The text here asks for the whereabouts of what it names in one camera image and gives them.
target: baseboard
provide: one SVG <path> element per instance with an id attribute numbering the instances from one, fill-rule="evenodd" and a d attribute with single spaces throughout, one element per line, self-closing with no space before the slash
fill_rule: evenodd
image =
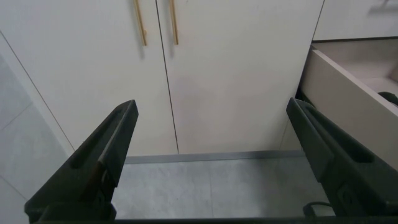
<path id="1" fill-rule="evenodd" d="M 161 162 L 190 162 L 212 161 L 228 159 L 271 159 L 282 157 L 303 157 L 301 150 L 293 151 L 254 151 L 254 152 L 228 152 L 206 154 L 178 154 L 164 156 L 127 156 L 125 164 L 161 163 Z"/>

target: white wall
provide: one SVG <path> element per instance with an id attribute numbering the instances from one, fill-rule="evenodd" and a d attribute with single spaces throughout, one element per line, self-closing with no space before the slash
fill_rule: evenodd
<path id="1" fill-rule="evenodd" d="M 28 223 L 26 200 L 66 159 L 0 51 L 0 223 Z"/>

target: drawer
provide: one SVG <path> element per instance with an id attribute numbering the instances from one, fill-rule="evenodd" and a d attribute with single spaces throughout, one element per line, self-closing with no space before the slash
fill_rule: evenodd
<path id="1" fill-rule="evenodd" d="M 395 169 L 398 107 L 378 92 L 398 95 L 397 63 L 398 40 L 313 44 L 301 82 L 321 113 Z"/>
<path id="2" fill-rule="evenodd" d="M 314 40 L 398 36 L 397 0 L 325 0 Z"/>

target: tiled floor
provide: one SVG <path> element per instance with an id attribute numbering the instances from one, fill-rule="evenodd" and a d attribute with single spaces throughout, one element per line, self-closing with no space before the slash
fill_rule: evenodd
<path id="1" fill-rule="evenodd" d="M 116 218 L 302 217 L 312 201 L 327 198 L 305 157 L 129 164 L 113 197 Z"/>

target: black object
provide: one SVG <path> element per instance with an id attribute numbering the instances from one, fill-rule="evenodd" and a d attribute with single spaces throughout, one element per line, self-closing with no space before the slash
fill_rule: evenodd
<path id="1" fill-rule="evenodd" d="M 138 116 L 133 100 L 101 123 L 25 212 L 31 223 L 398 223 L 398 173 L 308 103 L 291 98 L 286 111 L 338 217 L 114 220 L 113 190 Z"/>
<path id="2" fill-rule="evenodd" d="M 379 95 L 381 95 L 388 102 L 393 103 L 396 106 L 398 106 L 398 97 L 395 96 L 395 94 L 389 93 L 389 92 L 380 92 Z"/>
<path id="3" fill-rule="evenodd" d="M 114 220 L 111 204 L 126 159 L 138 110 L 117 106 L 25 204 L 29 222 Z"/>
<path id="4" fill-rule="evenodd" d="M 316 217 L 314 209 L 312 208 L 313 205 L 323 205 L 327 207 L 331 207 L 329 203 L 326 202 L 310 202 L 303 207 L 303 213 L 306 217 Z"/>

